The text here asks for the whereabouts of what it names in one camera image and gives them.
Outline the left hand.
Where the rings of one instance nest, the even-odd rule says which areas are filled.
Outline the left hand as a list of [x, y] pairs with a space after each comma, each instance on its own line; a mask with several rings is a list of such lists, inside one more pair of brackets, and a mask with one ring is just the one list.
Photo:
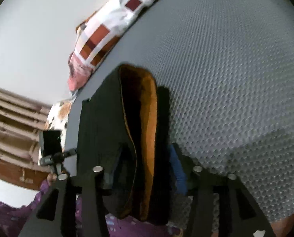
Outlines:
[[55, 173], [49, 173], [47, 176], [47, 183], [51, 186], [57, 179], [57, 175]]

